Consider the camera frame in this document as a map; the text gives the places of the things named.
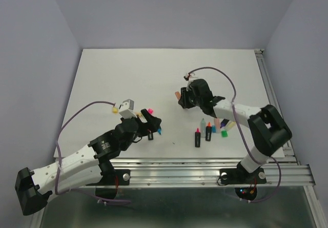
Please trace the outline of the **peach cap translucent highlighter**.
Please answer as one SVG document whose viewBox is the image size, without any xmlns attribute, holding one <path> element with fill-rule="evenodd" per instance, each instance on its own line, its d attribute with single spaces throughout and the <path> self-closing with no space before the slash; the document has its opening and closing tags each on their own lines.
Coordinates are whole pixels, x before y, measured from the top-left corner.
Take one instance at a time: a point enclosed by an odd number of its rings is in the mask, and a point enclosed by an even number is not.
<svg viewBox="0 0 328 228">
<path fill-rule="evenodd" d="M 180 98 L 181 98 L 180 92 L 175 92 L 175 96 L 176 96 L 177 100 L 180 100 Z"/>
</svg>

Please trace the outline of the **yellow pen cap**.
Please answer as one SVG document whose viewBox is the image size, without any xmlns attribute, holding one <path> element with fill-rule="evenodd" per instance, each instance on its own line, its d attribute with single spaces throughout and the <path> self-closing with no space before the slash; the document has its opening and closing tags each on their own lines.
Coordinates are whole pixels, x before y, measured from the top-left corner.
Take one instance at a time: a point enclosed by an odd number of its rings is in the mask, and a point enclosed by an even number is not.
<svg viewBox="0 0 328 228">
<path fill-rule="evenodd" d="M 113 107 L 113 108 L 112 108 L 112 113 L 114 113 L 114 114 L 118 114 L 118 113 L 119 113 L 119 109 L 116 108 L 116 107 Z"/>
</svg>

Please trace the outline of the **mint cap translucent highlighter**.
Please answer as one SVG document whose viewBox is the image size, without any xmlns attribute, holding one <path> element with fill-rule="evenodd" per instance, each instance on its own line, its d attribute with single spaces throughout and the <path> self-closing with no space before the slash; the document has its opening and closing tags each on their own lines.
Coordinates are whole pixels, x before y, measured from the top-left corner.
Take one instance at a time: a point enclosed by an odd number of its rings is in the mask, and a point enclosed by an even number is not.
<svg viewBox="0 0 328 228">
<path fill-rule="evenodd" d="M 200 135 L 202 138 L 206 137 L 206 121 L 204 118 L 200 122 Z"/>
</svg>

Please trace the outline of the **orange black highlighter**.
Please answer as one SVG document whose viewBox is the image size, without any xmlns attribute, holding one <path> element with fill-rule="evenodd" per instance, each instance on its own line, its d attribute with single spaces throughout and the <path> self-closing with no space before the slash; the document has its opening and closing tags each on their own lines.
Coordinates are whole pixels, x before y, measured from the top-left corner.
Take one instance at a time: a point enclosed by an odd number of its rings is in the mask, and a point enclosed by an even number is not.
<svg viewBox="0 0 328 228">
<path fill-rule="evenodd" d="M 212 126 L 211 123 L 208 122 L 206 126 L 206 134 L 205 134 L 206 141 L 211 141 L 211 136 L 212 136 Z"/>
</svg>

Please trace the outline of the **purple black highlighter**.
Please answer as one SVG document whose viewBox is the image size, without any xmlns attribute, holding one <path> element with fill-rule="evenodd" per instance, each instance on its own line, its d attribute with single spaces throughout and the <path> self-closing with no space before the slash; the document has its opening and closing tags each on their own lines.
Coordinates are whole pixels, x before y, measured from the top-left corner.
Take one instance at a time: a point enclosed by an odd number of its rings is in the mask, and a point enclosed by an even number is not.
<svg viewBox="0 0 328 228">
<path fill-rule="evenodd" d="M 228 119 L 224 119 L 224 120 L 222 120 L 221 123 L 220 123 L 220 127 L 221 127 L 221 128 L 225 127 L 226 124 L 227 124 L 228 122 L 229 122 Z"/>
</svg>

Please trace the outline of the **pink black highlighter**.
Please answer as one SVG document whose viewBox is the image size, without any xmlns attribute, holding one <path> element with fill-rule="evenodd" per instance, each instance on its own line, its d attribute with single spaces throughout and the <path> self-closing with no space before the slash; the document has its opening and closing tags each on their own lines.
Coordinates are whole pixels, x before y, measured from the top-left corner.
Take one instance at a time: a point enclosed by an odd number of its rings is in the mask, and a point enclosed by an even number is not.
<svg viewBox="0 0 328 228">
<path fill-rule="evenodd" d="M 196 148 L 200 147 L 200 140 L 201 140 L 201 132 L 199 128 L 197 128 L 195 132 L 195 141 L 194 141 Z"/>
</svg>

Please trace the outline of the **yellow translucent highlighter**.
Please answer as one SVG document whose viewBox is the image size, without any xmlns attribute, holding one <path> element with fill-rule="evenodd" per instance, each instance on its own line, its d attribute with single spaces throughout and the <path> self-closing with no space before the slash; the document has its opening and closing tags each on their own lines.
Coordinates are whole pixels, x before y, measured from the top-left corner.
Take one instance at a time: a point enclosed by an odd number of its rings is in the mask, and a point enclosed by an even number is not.
<svg viewBox="0 0 328 228">
<path fill-rule="evenodd" d="M 231 128 L 233 128 L 236 125 L 236 122 L 230 121 L 226 124 L 225 130 L 229 131 Z"/>
</svg>

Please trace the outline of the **green pen cap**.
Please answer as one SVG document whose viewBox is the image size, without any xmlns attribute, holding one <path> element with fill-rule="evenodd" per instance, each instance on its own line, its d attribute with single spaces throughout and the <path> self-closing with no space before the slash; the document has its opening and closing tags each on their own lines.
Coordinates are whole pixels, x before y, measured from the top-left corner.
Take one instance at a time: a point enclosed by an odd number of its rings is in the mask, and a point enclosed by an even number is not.
<svg viewBox="0 0 328 228">
<path fill-rule="evenodd" d="M 221 136 L 222 136 L 223 138 L 228 137 L 228 133 L 227 133 L 227 131 L 222 130 L 222 131 L 221 131 Z"/>
</svg>

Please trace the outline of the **tan cap translucent highlighter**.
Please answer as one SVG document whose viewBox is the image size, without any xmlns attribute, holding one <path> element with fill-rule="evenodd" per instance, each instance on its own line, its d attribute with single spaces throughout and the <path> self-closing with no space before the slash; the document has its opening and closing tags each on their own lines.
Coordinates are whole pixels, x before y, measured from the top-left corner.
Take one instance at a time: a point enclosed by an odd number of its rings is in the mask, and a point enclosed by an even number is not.
<svg viewBox="0 0 328 228">
<path fill-rule="evenodd" d="M 220 120 L 219 120 L 219 118 L 214 119 L 214 126 L 215 126 L 215 129 L 216 129 L 216 133 L 220 133 Z"/>
</svg>

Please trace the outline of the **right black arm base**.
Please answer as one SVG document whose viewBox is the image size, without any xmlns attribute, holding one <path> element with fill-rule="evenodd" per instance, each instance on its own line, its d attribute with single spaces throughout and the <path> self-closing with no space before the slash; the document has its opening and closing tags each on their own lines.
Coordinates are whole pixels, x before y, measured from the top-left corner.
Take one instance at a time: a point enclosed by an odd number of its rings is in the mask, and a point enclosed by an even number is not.
<svg viewBox="0 0 328 228">
<path fill-rule="evenodd" d="M 254 201 L 257 197 L 257 186 L 266 184 L 267 179 L 263 168 L 253 173 L 237 168 L 220 169 L 217 184 L 219 186 L 235 185 L 237 197 L 246 201 Z"/>
</svg>

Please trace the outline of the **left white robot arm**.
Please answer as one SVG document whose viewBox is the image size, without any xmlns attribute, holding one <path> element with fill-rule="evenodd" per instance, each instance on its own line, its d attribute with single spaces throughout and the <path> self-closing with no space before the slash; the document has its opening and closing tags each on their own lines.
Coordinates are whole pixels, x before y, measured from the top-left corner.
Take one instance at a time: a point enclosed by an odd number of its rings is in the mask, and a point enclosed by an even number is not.
<svg viewBox="0 0 328 228">
<path fill-rule="evenodd" d="M 110 160 L 127 150 L 132 143 L 136 143 L 137 138 L 148 136 L 160 128 L 160 118 L 152 116 L 146 109 L 141 113 L 146 119 L 145 122 L 138 116 L 123 118 L 114 129 L 98 136 L 57 163 L 35 170 L 21 169 L 17 174 L 15 190 L 23 215 L 28 216 L 40 211 L 52 197 L 62 193 L 59 188 L 61 180 L 67 180 L 91 167 L 99 167 L 96 178 L 86 176 L 82 180 L 71 182 L 64 191 L 99 181 L 103 184 L 110 183 L 115 178 L 115 170 Z"/>
</svg>

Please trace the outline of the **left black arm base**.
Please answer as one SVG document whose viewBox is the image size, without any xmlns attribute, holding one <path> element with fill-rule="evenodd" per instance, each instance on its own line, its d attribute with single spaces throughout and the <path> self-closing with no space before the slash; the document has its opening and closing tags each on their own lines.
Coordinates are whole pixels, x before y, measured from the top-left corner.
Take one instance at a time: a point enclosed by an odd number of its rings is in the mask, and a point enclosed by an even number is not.
<svg viewBox="0 0 328 228">
<path fill-rule="evenodd" d="M 114 167 L 112 166 L 111 162 L 105 161 L 98 165 L 100 169 L 100 177 L 91 183 L 88 183 L 87 186 L 98 186 L 98 185 L 114 185 L 115 186 L 115 192 L 111 196 L 112 198 L 106 198 L 97 196 L 94 194 L 93 196 L 97 199 L 99 203 L 103 203 L 104 205 L 128 205 L 131 204 L 131 201 L 129 200 L 122 200 L 122 199 L 115 199 L 117 192 L 118 192 L 118 186 L 119 186 L 119 178 L 115 172 Z"/>
</svg>

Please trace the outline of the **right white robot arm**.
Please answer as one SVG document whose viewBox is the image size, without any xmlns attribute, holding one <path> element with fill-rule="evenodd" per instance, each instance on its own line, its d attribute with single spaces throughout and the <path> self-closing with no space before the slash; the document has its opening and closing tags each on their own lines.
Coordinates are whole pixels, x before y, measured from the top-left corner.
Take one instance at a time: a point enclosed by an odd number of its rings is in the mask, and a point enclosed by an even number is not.
<svg viewBox="0 0 328 228">
<path fill-rule="evenodd" d="M 242 182 L 252 179 L 254 172 L 292 138 L 290 128 L 273 105 L 250 107 L 214 96 L 204 79 L 188 82 L 180 94 L 178 104 L 184 109 L 199 107 L 213 118 L 227 119 L 238 127 L 249 128 L 254 146 L 247 149 L 247 156 L 236 169 L 237 179 Z"/>
</svg>

